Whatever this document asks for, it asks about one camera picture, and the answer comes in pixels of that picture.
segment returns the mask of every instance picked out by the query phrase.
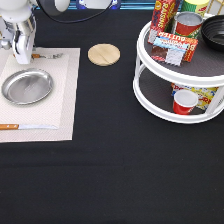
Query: wooden coaster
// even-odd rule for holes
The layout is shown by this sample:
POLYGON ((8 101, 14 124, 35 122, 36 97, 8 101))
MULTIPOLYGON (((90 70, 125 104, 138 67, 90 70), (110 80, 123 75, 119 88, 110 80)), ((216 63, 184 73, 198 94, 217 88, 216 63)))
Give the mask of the wooden coaster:
POLYGON ((89 60, 99 66, 116 63, 120 58, 120 51, 111 44, 97 44, 88 51, 89 60))

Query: orange handle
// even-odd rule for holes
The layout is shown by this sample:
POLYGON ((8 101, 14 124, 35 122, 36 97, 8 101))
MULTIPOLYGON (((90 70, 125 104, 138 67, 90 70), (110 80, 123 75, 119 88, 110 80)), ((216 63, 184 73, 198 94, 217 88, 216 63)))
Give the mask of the orange handle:
POLYGON ((32 54, 33 58, 39 58, 40 55, 39 54, 32 54))
POLYGON ((0 124, 0 130, 17 130, 18 124, 0 124))

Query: snack box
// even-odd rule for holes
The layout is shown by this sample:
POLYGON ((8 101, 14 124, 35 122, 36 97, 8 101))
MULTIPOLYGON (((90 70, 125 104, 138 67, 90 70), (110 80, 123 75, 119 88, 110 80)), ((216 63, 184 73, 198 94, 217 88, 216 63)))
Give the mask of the snack box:
POLYGON ((176 15, 180 0, 157 0, 152 15, 148 43, 153 44, 160 31, 166 31, 170 27, 170 21, 176 15))
POLYGON ((190 87, 190 86, 184 86, 184 85, 179 85, 179 84, 171 84, 173 91, 172 91, 172 96, 174 96, 174 94, 181 90, 181 89, 187 89, 190 90, 194 93, 197 93, 199 96, 199 101, 196 107, 202 109, 202 110, 206 110, 209 106, 209 104, 212 101, 212 98, 214 97, 215 93, 218 90, 218 87, 213 87, 213 88, 196 88, 196 87, 190 87))
POLYGON ((187 48, 188 44, 184 42, 158 36, 153 43, 151 58, 156 61, 180 66, 187 48))
POLYGON ((167 37, 171 40, 177 40, 178 42, 188 44, 187 52, 184 56, 184 61, 188 61, 188 62, 191 61, 191 59, 194 55, 194 52, 196 50, 197 44, 198 44, 198 40, 174 35, 174 34, 171 34, 171 33, 165 33, 165 32, 159 32, 158 36, 167 37))

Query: two-tier shelf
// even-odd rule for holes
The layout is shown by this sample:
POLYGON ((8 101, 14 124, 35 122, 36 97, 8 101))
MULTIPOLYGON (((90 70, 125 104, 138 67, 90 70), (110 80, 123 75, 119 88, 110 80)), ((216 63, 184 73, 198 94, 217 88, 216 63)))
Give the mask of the two-tier shelf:
POLYGON ((157 63, 150 57, 152 45, 147 42, 150 24, 144 26, 137 41, 133 88, 138 101, 154 115, 177 123, 199 123, 217 116, 224 109, 224 53, 210 49, 199 35, 190 63, 181 67, 157 63), (173 112, 171 83, 219 89, 206 111, 194 108, 191 115, 178 115, 173 112))

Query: metal plate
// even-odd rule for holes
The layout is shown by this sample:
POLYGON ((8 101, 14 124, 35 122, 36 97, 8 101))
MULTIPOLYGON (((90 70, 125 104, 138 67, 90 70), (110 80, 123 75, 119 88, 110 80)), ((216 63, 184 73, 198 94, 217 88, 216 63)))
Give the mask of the metal plate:
POLYGON ((46 97, 53 88, 53 79, 45 71, 27 69, 11 75, 2 85, 3 96, 15 104, 30 104, 46 97))

